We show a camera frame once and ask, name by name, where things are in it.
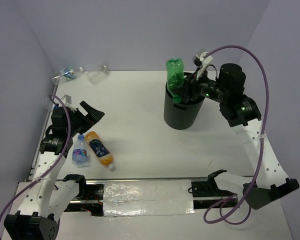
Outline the green plastic bottle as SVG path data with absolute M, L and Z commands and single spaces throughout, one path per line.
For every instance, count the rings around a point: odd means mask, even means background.
M 180 88 L 184 84 L 184 63 L 181 58 L 169 59 L 166 61 L 167 81 L 166 87 L 172 95 L 175 104 L 182 101 L 181 97 L 173 92 L 174 89 Z

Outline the orange juice bottle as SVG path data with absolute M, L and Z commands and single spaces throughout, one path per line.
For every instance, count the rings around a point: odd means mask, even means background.
M 92 149 L 98 161 L 111 172 L 116 170 L 113 155 L 105 147 L 95 131 L 88 132 L 84 137 L 87 145 Z

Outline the clear water bottle colourful label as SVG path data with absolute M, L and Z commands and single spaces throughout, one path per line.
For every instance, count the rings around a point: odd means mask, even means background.
M 73 144 L 72 163 L 78 168 L 88 166 L 87 143 L 82 134 L 78 135 L 76 142 Z

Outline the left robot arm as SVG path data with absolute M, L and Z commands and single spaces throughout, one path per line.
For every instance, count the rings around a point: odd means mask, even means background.
M 20 191 L 25 197 L 14 214 L 7 214 L 4 227 L 13 240 L 55 240 L 60 218 L 72 199 L 83 199 L 88 194 L 86 179 L 80 174 L 67 174 L 59 187 L 56 181 L 65 164 L 73 137 L 84 134 L 98 123 L 104 112 L 85 101 L 80 105 L 87 112 L 61 102 L 50 115 L 40 142 L 37 167 L 32 182 Z

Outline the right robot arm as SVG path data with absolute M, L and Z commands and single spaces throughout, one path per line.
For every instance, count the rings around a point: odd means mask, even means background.
M 246 75 L 242 68 L 225 63 L 216 80 L 208 78 L 207 73 L 195 79 L 198 75 L 197 71 L 186 74 L 183 85 L 173 92 L 184 103 L 200 97 L 219 103 L 222 116 L 241 141 L 254 171 L 258 171 L 255 181 L 223 169 L 213 172 L 208 176 L 208 192 L 214 196 L 223 191 L 243 195 L 248 205 L 258 210 L 297 190 L 298 181 L 283 170 L 264 133 L 265 114 L 244 94 Z

